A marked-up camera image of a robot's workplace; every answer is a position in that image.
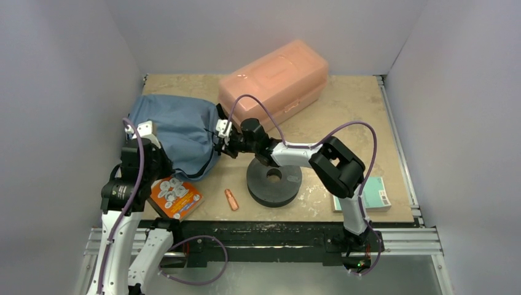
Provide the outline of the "orange illustrated book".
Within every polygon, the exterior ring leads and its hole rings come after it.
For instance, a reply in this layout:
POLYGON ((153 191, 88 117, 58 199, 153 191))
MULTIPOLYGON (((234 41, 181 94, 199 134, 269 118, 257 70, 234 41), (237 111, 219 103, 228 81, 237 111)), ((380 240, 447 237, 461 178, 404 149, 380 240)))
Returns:
POLYGON ((203 195, 191 183, 173 176, 155 181, 149 199, 160 217, 180 221, 186 219, 204 201, 203 195))

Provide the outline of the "blue student backpack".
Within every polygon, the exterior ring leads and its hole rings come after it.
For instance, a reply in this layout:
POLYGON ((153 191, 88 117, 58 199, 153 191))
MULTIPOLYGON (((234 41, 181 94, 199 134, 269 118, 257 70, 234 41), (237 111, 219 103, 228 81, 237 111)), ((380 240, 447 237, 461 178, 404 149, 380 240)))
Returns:
POLYGON ((129 113, 134 124, 152 121, 156 137, 172 161, 173 175, 181 181, 206 178, 219 160, 214 131, 219 114, 207 100, 186 96, 139 96, 129 113))

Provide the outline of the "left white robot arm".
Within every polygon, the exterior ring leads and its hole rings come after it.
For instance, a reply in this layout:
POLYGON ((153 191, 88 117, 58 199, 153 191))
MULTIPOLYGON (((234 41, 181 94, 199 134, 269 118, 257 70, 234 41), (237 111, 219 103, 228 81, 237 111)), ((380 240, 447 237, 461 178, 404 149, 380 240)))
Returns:
POLYGON ((183 243, 179 220, 156 218, 141 251, 132 256, 152 184, 171 174, 171 162, 149 139, 128 140, 120 159, 121 176, 112 174, 101 190, 101 245, 88 294, 145 294, 164 254, 183 243))

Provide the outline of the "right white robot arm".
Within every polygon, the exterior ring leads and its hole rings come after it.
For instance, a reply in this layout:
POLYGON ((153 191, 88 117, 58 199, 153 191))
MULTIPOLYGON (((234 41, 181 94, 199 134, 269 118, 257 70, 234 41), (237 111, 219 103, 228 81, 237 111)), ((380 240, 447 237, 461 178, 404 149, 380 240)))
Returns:
POLYGON ((374 163, 365 166, 335 137, 335 133, 354 124, 347 122, 338 126, 317 143, 296 144, 268 136, 255 118, 244 120, 239 130, 229 120, 219 119, 214 129, 215 150, 232 158, 239 153, 252 153, 266 167, 311 168, 327 191, 339 198, 347 246, 360 250, 368 244, 370 234, 370 219, 361 195, 374 163))

